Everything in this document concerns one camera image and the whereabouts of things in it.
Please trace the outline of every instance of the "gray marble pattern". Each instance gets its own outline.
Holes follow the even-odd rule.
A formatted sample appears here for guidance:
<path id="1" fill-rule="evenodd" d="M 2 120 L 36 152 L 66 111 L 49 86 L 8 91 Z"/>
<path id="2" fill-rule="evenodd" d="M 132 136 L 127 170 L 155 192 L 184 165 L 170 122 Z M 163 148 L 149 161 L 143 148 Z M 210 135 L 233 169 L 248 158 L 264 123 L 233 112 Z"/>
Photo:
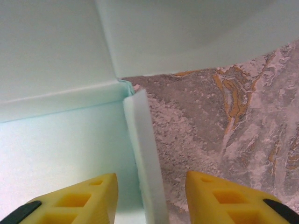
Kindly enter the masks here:
<path id="1" fill-rule="evenodd" d="M 198 170 L 299 212 L 299 41 L 226 68 L 126 78 L 149 97 L 171 223 L 189 223 Z"/>

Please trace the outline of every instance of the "box flap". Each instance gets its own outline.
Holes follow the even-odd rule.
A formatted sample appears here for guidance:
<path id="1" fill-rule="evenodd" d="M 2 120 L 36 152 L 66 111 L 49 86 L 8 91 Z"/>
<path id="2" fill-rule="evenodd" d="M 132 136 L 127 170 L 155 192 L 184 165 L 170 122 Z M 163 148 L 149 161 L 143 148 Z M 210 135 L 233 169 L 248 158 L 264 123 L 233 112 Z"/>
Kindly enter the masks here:
<path id="1" fill-rule="evenodd" d="M 98 96 L 109 97 L 97 92 L 102 86 L 117 89 L 93 0 L 1 1 L 0 15 L 0 121 L 23 117 L 14 110 L 34 116 L 99 104 Z"/>
<path id="2" fill-rule="evenodd" d="M 299 36 L 299 1 L 97 0 L 118 77 L 227 66 Z"/>

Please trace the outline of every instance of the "marble surface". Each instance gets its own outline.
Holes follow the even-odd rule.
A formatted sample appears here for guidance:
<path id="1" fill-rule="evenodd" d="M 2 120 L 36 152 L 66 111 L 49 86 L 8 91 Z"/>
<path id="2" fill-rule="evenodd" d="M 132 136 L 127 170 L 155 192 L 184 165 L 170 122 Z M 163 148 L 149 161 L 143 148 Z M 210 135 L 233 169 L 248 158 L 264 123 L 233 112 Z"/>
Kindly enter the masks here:
<path id="1" fill-rule="evenodd" d="M 187 170 L 299 212 L 299 41 L 226 68 L 126 80 L 148 92 L 171 223 L 190 222 Z"/>

